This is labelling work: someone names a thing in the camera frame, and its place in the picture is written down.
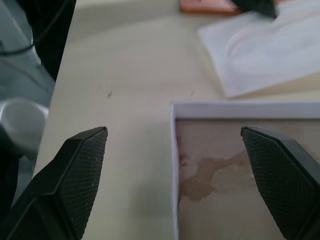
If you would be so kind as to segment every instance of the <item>white table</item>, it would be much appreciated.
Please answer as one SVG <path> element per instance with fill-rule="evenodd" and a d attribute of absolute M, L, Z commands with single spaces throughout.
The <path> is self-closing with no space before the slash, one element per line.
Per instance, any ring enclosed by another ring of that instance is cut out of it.
<path fill-rule="evenodd" d="M 67 138 L 107 126 L 83 239 L 173 239 L 170 102 L 224 97 L 196 33 L 218 20 L 180 15 L 174 0 L 76 6 L 35 173 Z M 246 97 L 318 99 L 318 78 Z"/>

